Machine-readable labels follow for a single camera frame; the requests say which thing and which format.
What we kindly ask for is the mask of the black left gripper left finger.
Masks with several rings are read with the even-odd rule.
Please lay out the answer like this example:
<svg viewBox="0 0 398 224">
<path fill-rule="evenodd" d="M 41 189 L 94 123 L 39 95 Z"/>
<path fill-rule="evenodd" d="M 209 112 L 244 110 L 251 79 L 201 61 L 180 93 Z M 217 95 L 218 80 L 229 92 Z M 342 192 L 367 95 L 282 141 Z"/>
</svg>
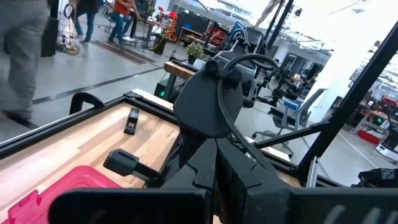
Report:
<svg viewBox="0 0 398 224">
<path fill-rule="evenodd" d="M 212 224 L 217 145 L 207 139 L 162 186 L 171 192 L 162 212 L 164 224 Z"/>
</svg>

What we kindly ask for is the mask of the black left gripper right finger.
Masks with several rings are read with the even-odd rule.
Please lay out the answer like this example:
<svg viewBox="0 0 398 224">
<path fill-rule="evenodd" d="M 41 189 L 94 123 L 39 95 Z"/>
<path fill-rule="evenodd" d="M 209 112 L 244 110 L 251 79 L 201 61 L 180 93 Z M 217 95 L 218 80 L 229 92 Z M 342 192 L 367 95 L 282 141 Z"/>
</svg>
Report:
<svg viewBox="0 0 398 224">
<path fill-rule="evenodd" d="M 286 224 L 291 186 L 225 139 L 217 140 L 217 178 L 228 224 Z"/>
</svg>

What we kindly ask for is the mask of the pink plastic pencil case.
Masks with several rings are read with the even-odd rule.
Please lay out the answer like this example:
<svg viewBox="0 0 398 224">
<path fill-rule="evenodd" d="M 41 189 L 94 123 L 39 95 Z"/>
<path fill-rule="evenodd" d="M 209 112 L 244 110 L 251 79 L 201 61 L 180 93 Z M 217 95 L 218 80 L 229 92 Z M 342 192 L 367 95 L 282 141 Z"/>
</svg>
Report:
<svg viewBox="0 0 398 224">
<path fill-rule="evenodd" d="M 33 190 L 6 212 L 0 224 L 49 224 L 50 204 L 60 194 L 76 188 L 119 188 L 120 185 L 91 166 L 77 166 L 43 192 Z"/>
</svg>

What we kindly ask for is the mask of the wooden top table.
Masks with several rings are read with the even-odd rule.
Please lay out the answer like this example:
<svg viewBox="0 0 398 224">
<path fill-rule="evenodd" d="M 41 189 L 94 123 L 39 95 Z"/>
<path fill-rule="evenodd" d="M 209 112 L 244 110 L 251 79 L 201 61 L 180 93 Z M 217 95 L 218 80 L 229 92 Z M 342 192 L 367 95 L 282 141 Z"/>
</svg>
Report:
<svg viewBox="0 0 398 224">
<path fill-rule="evenodd" d="M 177 62 L 175 60 L 164 63 L 164 70 L 170 73 L 167 85 L 162 96 L 164 100 L 169 101 L 172 94 L 172 89 L 177 77 L 184 80 L 188 80 L 194 75 L 199 69 L 205 65 L 205 61 L 202 59 L 196 59 L 193 65 L 189 65 L 187 62 Z"/>
</svg>

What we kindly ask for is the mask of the small potted green plant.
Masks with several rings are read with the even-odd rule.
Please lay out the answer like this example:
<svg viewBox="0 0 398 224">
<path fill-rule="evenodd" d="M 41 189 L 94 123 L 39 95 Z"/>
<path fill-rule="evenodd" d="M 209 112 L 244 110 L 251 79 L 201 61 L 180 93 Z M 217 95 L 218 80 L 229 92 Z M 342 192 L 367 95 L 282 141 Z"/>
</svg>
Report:
<svg viewBox="0 0 398 224">
<path fill-rule="evenodd" d="M 205 56 L 203 47 L 196 42 L 192 42 L 187 46 L 188 63 L 193 65 L 195 60 Z"/>
</svg>

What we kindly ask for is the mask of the black stapler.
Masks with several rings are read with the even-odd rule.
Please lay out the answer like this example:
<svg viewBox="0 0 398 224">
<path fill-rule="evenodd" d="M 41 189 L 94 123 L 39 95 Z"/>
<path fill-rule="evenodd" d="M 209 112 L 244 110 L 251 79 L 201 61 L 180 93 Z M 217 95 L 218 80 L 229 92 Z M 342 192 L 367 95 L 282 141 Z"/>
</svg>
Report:
<svg viewBox="0 0 398 224">
<path fill-rule="evenodd" d="M 127 117 L 126 125 L 124 127 L 124 133 L 135 135 L 138 120 L 139 110 L 137 108 L 132 108 Z"/>
</svg>

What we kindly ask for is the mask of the gray blue office chair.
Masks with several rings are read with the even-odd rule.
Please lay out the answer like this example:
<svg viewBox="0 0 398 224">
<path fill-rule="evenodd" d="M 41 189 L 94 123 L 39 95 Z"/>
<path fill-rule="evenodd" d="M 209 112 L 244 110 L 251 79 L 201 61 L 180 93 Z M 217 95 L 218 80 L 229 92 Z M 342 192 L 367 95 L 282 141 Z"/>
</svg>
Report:
<svg viewBox="0 0 398 224">
<path fill-rule="evenodd" d="M 289 140 L 302 138 L 303 142 L 309 147 L 304 137 L 319 133 L 327 124 L 327 121 L 320 121 L 319 123 L 308 125 L 308 119 L 311 114 L 309 109 L 325 91 L 327 91 L 326 88 L 318 89 L 307 101 L 291 100 L 283 97 L 283 104 L 272 107 L 267 113 L 272 117 L 274 126 L 279 131 L 276 133 L 271 130 L 255 131 L 252 134 L 252 138 L 255 139 L 257 136 L 262 136 L 269 137 L 269 139 L 280 139 L 278 144 L 281 144 L 288 151 L 287 155 L 291 159 L 294 152 L 289 147 Z"/>
</svg>

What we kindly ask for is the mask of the striped floor mat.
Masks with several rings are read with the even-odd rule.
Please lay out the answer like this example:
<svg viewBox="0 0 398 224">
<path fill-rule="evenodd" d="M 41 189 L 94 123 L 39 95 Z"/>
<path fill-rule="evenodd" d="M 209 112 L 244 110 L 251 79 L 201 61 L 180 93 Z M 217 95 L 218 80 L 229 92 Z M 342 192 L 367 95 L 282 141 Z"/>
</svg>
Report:
<svg viewBox="0 0 398 224">
<path fill-rule="evenodd" d="M 125 47 L 121 47 L 118 44 L 113 44 L 110 42 L 103 42 L 100 40 L 92 40 L 90 42 L 92 45 L 95 45 L 99 48 L 102 48 L 108 52 L 111 52 L 113 54 L 116 54 L 117 56 L 128 60 L 132 63 L 142 65 L 145 63 L 155 63 L 155 60 L 152 60 L 151 58 L 148 58 L 146 56 L 143 56 L 133 50 L 127 49 Z"/>
</svg>

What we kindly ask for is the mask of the black cabinet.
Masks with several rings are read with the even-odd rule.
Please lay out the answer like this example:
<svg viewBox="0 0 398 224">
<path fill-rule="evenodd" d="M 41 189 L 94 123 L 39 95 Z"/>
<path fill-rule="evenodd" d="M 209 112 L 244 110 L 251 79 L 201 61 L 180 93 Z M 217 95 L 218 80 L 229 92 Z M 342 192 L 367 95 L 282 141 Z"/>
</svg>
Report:
<svg viewBox="0 0 398 224">
<path fill-rule="evenodd" d="M 58 22 L 58 19 L 49 17 L 42 36 L 41 57 L 52 57 L 55 55 L 58 37 Z"/>
</svg>

